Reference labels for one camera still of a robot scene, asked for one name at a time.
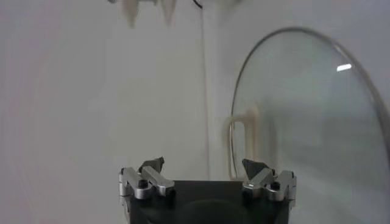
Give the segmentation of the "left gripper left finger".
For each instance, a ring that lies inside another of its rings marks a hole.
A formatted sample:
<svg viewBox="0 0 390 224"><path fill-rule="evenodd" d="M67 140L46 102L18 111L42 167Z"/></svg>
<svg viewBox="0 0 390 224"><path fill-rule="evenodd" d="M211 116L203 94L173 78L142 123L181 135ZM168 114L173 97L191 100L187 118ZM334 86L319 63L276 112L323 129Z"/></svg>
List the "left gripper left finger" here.
<svg viewBox="0 0 390 224"><path fill-rule="evenodd" d="M175 182L161 174L164 163L164 158L159 157L144 161L137 170L123 167L118 174L119 196L147 200L154 192L162 197L175 194Z"/></svg>

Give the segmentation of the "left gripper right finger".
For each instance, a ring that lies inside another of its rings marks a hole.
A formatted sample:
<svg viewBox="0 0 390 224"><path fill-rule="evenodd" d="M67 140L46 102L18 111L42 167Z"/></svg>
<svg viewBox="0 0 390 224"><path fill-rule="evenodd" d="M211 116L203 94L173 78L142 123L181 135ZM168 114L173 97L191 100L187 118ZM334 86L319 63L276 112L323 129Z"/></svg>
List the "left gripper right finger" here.
<svg viewBox="0 0 390 224"><path fill-rule="evenodd" d="M248 180L243 181L242 195L246 202L266 197L269 201L296 202L296 175L283 170L276 174L265 163L243 159Z"/></svg>

